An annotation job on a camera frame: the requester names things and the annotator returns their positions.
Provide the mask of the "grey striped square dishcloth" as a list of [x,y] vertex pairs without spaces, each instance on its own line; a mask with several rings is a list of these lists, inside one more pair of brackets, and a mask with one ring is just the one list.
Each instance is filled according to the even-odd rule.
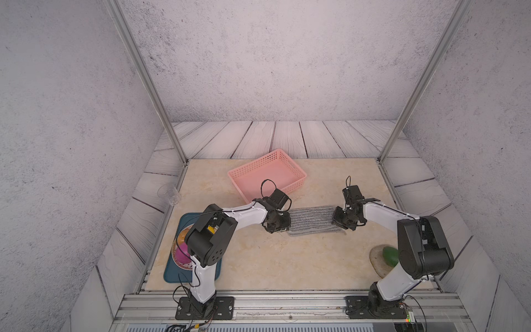
[[287,233],[292,237],[339,232],[344,230],[333,223],[334,206],[303,207],[290,210],[291,224]]

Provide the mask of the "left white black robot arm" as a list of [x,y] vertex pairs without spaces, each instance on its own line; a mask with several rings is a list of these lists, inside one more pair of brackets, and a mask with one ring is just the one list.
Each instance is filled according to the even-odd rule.
[[185,289],[185,299],[202,315],[214,309],[217,296],[217,263],[222,259],[234,233],[251,225],[262,225],[266,232],[288,231],[292,200],[280,189],[262,194],[251,203],[231,208],[211,204],[194,217],[194,224],[184,240],[174,239],[171,257],[192,264],[192,281]]

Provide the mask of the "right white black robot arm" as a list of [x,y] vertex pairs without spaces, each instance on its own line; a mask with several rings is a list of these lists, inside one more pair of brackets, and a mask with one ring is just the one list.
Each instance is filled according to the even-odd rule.
[[376,318],[395,315],[398,308],[403,308],[406,293],[430,275],[440,275],[454,267],[450,245],[436,217],[409,214],[378,199],[365,198],[359,187],[351,184],[351,177],[345,184],[345,205],[336,207],[334,224],[356,230],[374,221],[397,234],[398,263],[386,277],[371,285],[364,305]]

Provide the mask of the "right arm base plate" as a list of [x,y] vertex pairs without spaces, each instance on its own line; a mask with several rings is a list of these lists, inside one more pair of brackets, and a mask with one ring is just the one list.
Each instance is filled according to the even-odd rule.
[[384,301],[369,296],[347,296],[346,314],[350,319],[406,320],[409,316],[400,301]]

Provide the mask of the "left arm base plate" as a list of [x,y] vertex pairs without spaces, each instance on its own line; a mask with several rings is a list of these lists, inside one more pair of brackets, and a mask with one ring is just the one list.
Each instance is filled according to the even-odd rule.
[[176,320],[231,320],[235,309],[234,297],[214,296],[205,304],[194,297],[181,297],[176,310]]

